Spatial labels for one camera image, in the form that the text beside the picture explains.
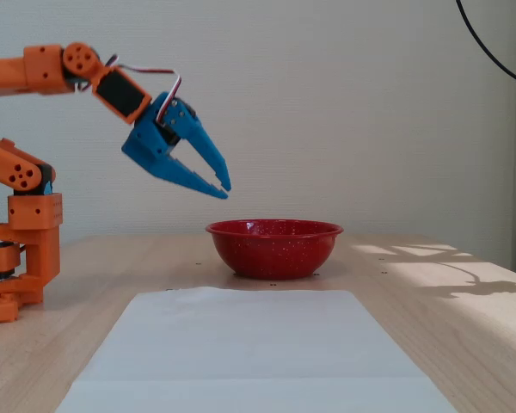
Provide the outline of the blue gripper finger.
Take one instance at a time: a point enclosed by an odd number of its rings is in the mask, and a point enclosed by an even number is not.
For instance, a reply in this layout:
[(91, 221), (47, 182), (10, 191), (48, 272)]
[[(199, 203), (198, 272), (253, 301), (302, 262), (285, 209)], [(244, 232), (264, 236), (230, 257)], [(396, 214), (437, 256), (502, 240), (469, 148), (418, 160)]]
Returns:
[(181, 98), (173, 98), (163, 108), (158, 124), (165, 133), (168, 145), (174, 147), (181, 140), (186, 140), (213, 169), (215, 175), (221, 164), (225, 164), (227, 168), (224, 157), (188, 103)]
[(165, 181), (174, 183), (193, 191), (207, 194), (219, 199), (227, 199), (230, 191), (230, 177), (225, 164), (220, 165), (216, 173), (222, 189), (216, 188), (204, 180), (199, 174), (192, 171), (178, 159), (167, 156), (161, 157), (152, 163), (152, 175)]

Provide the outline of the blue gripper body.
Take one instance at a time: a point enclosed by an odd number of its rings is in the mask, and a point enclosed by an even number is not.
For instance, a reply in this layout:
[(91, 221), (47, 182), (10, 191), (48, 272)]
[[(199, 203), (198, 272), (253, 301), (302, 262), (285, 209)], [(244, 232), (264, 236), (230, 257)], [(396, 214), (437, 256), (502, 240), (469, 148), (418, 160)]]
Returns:
[(171, 156), (182, 140), (168, 123), (160, 126), (156, 116), (167, 92), (163, 92), (135, 121), (121, 150), (132, 161), (156, 178), (195, 178), (197, 174)]

